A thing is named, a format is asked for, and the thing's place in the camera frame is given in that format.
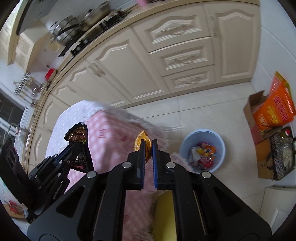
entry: orange food package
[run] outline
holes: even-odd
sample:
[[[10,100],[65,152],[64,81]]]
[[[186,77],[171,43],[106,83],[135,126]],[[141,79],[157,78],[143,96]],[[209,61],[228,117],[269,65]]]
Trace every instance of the orange food package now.
[[[273,127],[287,124],[296,115],[288,82],[275,73],[269,96],[263,104],[253,110],[259,130],[264,133]]]

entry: orange wrapper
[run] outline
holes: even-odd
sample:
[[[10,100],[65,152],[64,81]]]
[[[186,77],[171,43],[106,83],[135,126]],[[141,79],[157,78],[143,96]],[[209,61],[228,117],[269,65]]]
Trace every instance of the orange wrapper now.
[[[276,72],[269,96],[254,110],[256,124],[260,131],[266,132],[293,121],[295,114],[289,84]]]
[[[141,131],[135,140],[135,144],[133,146],[134,151],[140,150],[141,140],[146,141],[146,152],[145,152],[145,162],[147,163],[152,156],[152,141],[148,137],[145,131]]]

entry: stainless steel pot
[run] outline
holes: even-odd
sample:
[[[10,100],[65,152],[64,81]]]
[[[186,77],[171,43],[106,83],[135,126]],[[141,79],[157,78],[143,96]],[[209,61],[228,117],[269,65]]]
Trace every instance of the stainless steel pot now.
[[[51,30],[54,35],[52,42],[58,41],[63,45],[67,45],[80,33],[78,20],[72,15],[66,17],[59,24],[55,22],[52,25]]]
[[[81,29],[83,31],[88,31],[97,22],[105,18],[111,13],[109,1],[102,3],[95,9],[90,9],[89,13],[83,18],[81,22]]]

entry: pot handle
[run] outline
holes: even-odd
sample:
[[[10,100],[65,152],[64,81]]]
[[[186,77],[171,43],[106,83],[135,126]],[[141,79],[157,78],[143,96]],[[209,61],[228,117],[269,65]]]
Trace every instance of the pot handle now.
[[[58,33],[55,35],[55,38],[58,37],[58,36],[60,36],[60,35],[63,34],[64,32],[66,32],[66,31],[68,31],[68,30],[70,30],[70,29],[76,28],[76,27],[78,27],[78,26],[79,26],[79,24],[73,24],[73,25],[70,26],[70,27],[64,28],[63,30],[61,30],[60,32],[58,32]]]

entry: silver screw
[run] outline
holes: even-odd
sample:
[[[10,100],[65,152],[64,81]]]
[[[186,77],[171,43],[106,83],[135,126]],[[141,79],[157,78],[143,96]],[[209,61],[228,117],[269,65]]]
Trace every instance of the silver screw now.
[[[166,164],[167,168],[174,168],[176,166],[176,164],[174,162],[168,162]]]
[[[123,168],[129,168],[131,167],[131,163],[129,161],[126,161],[122,164]]]
[[[88,172],[88,173],[86,174],[86,176],[87,176],[88,178],[94,178],[94,177],[96,176],[96,172],[94,172],[94,171]]]
[[[202,172],[202,177],[203,178],[210,178],[211,174],[209,172]]]

